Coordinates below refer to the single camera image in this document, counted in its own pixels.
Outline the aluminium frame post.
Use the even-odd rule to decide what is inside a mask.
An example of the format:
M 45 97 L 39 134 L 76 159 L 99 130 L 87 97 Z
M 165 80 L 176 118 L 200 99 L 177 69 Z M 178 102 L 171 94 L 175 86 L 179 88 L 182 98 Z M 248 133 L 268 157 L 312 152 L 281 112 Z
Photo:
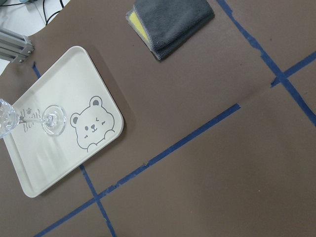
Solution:
M 0 28 L 0 58 L 10 63 L 22 64 L 33 53 L 30 39 L 5 28 Z

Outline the cream bear tray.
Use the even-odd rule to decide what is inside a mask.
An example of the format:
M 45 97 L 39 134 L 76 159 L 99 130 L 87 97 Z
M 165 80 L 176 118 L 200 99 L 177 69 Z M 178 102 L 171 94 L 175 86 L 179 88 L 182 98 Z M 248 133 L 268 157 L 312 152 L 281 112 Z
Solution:
M 40 117 L 50 105 L 66 112 L 59 136 L 38 123 L 19 125 L 4 138 L 24 194 L 34 198 L 114 141 L 123 117 L 88 52 L 68 49 L 15 103 L 23 116 Z

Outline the clear wine glass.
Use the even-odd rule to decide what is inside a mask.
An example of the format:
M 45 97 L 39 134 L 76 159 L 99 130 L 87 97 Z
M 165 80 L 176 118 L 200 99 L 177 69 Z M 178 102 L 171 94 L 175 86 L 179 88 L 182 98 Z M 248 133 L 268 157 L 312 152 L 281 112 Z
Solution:
M 19 115 L 14 107 L 4 99 L 0 100 L 0 138 L 4 138 L 18 125 L 39 123 L 49 136 L 59 136 L 65 129 L 66 113 L 57 105 L 47 107 L 40 118 L 27 118 Z

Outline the grey yellow folded cloth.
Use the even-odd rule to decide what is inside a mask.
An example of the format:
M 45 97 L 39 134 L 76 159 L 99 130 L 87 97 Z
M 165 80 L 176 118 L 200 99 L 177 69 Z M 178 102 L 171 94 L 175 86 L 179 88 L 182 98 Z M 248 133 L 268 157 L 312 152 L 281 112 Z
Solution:
M 136 0 L 125 18 L 161 61 L 214 17 L 206 0 Z

